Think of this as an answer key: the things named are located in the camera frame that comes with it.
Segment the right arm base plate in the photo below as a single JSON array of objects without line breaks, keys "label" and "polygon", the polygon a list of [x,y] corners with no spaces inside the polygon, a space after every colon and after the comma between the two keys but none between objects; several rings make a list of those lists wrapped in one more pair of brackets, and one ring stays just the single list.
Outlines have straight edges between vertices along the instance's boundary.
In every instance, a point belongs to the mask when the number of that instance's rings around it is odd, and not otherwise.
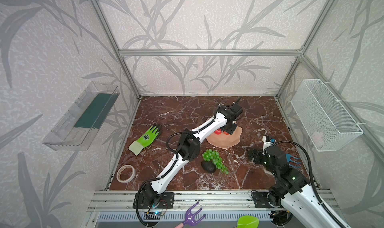
[{"label": "right arm base plate", "polygon": [[274,192],[252,190],[251,198],[256,208],[283,208],[281,205],[281,198]]}]

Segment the dark fake avocado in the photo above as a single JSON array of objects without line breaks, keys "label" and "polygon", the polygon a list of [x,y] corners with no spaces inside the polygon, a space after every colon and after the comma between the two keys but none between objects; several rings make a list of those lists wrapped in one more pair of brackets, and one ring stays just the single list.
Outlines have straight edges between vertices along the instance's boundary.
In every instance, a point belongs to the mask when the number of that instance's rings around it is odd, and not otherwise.
[{"label": "dark fake avocado", "polygon": [[205,172],[210,174],[213,174],[217,170],[216,165],[213,164],[213,162],[202,161],[201,166]]}]

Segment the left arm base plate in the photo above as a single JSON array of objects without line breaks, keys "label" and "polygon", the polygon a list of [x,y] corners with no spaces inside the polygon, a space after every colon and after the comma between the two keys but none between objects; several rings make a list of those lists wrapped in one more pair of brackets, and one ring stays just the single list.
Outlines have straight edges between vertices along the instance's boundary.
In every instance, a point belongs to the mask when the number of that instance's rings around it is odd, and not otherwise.
[{"label": "left arm base plate", "polygon": [[147,198],[143,192],[136,193],[133,203],[134,209],[172,209],[175,201],[175,193],[165,192],[154,197]]}]

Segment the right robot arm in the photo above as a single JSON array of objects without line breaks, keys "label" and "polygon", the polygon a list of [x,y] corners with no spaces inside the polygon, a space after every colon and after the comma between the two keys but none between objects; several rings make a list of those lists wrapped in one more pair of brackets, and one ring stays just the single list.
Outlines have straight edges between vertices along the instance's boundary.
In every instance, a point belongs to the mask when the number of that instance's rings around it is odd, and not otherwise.
[{"label": "right robot arm", "polygon": [[268,202],[283,207],[307,228],[348,228],[349,225],[320,197],[313,179],[292,168],[278,146],[251,150],[249,160],[263,165],[274,175],[276,184],[269,188]]}]

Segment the green fake grape bunch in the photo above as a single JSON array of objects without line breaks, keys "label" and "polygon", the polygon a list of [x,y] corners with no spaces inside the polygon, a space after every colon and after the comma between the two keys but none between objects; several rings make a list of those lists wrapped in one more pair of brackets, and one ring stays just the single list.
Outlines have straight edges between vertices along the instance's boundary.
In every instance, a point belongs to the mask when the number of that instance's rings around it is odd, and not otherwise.
[{"label": "green fake grape bunch", "polygon": [[225,175],[229,174],[229,169],[223,163],[223,159],[218,151],[208,149],[202,154],[202,157],[203,161],[213,162],[219,172],[224,173]]}]

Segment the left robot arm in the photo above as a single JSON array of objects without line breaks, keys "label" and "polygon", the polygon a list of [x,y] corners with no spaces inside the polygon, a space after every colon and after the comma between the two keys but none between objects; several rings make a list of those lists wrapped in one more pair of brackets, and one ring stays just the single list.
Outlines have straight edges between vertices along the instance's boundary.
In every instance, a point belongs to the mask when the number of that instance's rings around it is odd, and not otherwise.
[{"label": "left robot arm", "polygon": [[242,113],[243,109],[237,103],[218,106],[214,115],[202,125],[169,136],[166,147],[174,153],[172,159],[156,178],[143,182],[139,188],[138,194],[143,195],[148,206],[154,208],[158,205],[169,183],[181,168],[200,154],[201,144],[209,135],[218,129],[232,135],[237,128],[236,121]]}]

